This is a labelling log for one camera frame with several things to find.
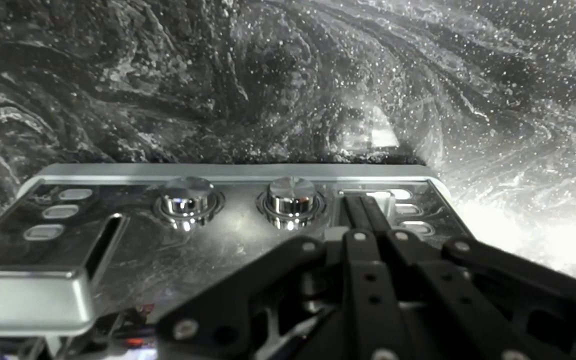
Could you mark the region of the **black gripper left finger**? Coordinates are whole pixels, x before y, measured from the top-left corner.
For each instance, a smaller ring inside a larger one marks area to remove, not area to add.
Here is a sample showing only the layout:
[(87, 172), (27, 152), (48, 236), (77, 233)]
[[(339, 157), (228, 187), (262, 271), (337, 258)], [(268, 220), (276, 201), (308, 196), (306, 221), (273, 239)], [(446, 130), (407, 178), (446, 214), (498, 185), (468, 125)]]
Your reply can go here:
[(376, 200), (336, 242), (293, 236), (155, 321), (159, 360), (416, 360)]

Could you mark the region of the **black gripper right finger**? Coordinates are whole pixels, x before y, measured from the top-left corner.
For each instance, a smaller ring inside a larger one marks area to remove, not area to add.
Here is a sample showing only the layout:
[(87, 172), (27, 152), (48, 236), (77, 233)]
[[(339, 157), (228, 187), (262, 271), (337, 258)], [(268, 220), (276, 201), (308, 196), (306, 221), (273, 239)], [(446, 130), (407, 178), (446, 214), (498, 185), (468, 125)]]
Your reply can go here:
[(399, 360), (576, 360), (576, 279), (468, 236), (431, 245), (359, 200), (362, 344)]

